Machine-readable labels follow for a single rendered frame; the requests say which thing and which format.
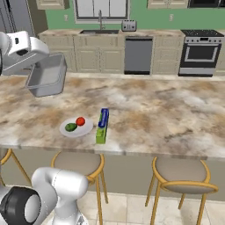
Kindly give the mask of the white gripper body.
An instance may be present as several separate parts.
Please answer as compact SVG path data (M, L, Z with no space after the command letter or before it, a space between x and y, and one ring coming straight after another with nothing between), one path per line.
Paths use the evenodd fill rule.
M26 41L10 37L10 45L3 53L3 76L10 76L49 56L48 46L31 37Z

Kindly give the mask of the green avocado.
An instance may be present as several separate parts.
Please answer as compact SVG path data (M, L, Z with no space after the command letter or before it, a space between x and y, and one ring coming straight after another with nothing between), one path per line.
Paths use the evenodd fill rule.
M72 132L77 128L77 124L76 123L69 123L65 126L65 130L68 132Z

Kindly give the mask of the white plate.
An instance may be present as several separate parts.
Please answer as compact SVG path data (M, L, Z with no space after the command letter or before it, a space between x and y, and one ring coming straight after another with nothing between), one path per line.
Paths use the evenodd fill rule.
M93 129L92 120L85 118L85 123L83 126L77 127L74 131L67 131L66 126L69 123L75 123L75 122L76 122L76 117L69 118L63 121L63 123L60 125L60 128L59 128L61 134L69 138L75 138L75 137L84 136Z

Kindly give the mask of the blue green aluminum foil box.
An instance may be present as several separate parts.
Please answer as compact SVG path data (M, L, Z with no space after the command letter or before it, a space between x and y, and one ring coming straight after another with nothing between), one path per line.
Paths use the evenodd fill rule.
M108 119L109 119L109 109L102 108L100 112L99 121L98 121L97 132L96 132L97 144L105 144Z

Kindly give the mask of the grey fridge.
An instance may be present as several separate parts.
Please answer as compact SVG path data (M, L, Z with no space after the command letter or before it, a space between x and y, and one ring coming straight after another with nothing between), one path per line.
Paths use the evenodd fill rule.
M48 29L47 17L36 0L0 0L0 32L27 31L37 37Z

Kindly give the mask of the beige base cupboard run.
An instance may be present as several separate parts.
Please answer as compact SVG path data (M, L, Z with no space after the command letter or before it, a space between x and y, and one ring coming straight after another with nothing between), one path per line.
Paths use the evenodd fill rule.
M63 53L68 72L123 74L125 37L118 34L79 34L82 30L46 30L39 34L51 53Z
M152 75L176 75L185 35L180 31L156 31L151 59Z
M222 44L214 75L225 76L225 43Z

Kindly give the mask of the dark sink basin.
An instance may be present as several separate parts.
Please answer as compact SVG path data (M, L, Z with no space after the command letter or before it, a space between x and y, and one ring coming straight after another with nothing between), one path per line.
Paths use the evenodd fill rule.
M82 30L79 34L118 34L120 30Z

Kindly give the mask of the silver tap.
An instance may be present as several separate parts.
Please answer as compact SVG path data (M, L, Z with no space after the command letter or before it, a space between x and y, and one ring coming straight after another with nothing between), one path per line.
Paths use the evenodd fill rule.
M99 22L99 29L100 30L105 30L105 25L103 24L103 19L102 19L102 11L98 11L98 22Z

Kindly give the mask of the white framed window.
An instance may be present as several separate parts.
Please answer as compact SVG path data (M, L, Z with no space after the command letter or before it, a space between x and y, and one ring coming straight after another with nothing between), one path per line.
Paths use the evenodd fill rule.
M129 19L130 0L73 0L75 21L96 24L100 18L108 24Z

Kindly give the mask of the silver toaster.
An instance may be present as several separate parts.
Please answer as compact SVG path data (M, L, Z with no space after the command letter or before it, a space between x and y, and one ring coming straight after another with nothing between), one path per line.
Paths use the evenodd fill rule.
M123 20L121 23L122 32L135 32L137 29L136 20Z

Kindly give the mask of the grey dishwasher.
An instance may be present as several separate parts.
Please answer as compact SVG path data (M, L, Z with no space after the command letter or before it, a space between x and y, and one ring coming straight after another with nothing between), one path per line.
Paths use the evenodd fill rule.
M153 38L128 36L125 38L125 69L127 75L149 75Z

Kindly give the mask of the black silver oven with hob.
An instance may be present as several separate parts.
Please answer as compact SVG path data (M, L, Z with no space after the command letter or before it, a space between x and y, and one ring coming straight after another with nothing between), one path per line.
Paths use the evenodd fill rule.
M212 77L224 35L215 30L182 30L185 35L179 76Z

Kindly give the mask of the black microwave oven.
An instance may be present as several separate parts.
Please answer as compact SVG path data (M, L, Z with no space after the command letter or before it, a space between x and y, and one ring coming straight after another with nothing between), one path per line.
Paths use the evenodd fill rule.
M189 8L225 8L225 0L190 0Z

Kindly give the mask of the beige wall cupboard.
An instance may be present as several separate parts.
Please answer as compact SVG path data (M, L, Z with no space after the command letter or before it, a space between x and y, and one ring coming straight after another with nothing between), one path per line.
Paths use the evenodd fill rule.
M69 0L36 0L39 10L65 10L69 8Z
M148 0L147 8L152 9L186 9L189 0Z

